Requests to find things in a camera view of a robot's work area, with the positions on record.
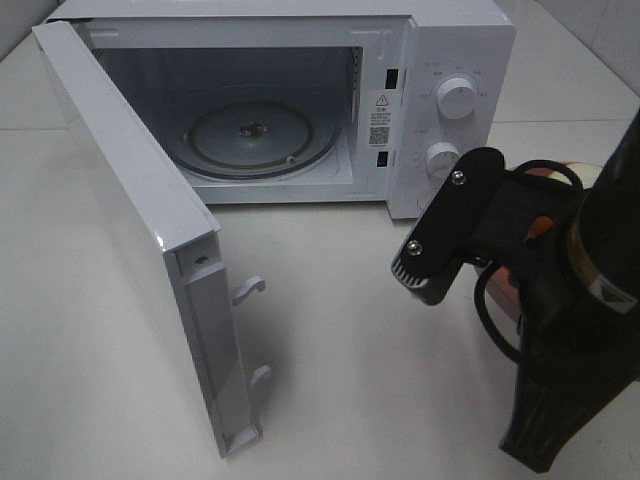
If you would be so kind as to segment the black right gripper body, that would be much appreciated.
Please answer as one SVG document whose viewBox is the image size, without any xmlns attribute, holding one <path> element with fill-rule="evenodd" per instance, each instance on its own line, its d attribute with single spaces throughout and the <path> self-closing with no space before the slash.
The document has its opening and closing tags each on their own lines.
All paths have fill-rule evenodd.
<svg viewBox="0 0 640 480">
<path fill-rule="evenodd" d="M 490 318 L 485 291 L 501 268 L 514 277 L 519 310 L 527 320 L 556 320 L 575 303 L 561 239 L 583 184 L 568 169 L 562 175 L 560 181 L 527 169 L 498 169 L 467 176 L 465 204 L 472 214 L 464 248 L 489 262 L 474 291 L 481 319 Z"/>
</svg>

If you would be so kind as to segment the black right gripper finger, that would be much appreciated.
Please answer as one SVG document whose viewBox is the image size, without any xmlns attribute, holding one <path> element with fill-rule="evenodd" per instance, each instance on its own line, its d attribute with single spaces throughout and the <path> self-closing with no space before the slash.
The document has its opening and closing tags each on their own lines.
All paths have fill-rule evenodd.
<svg viewBox="0 0 640 480">
<path fill-rule="evenodd" d="M 513 412 L 500 448 L 536 473 L 639 376 L 637 349 L 584 358 L 518 353 Z"/>
</svg>

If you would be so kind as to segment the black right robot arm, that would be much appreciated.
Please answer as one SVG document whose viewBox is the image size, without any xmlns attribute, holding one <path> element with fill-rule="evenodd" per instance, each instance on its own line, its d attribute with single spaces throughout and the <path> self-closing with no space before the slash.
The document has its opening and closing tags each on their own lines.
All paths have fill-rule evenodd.
<svg viewBox="0 0 640 480">
<path fill-rule="evenodd" d="M 536 473 L 639 376 L 639 122 L 632 121 L 592 188 L 533 239 L 543 270 L 518 281 L 520 343 L 499 332 L 485 290 L 474 303 L 493 343 L 517 366 L 501 449 Z"/>
</svg>

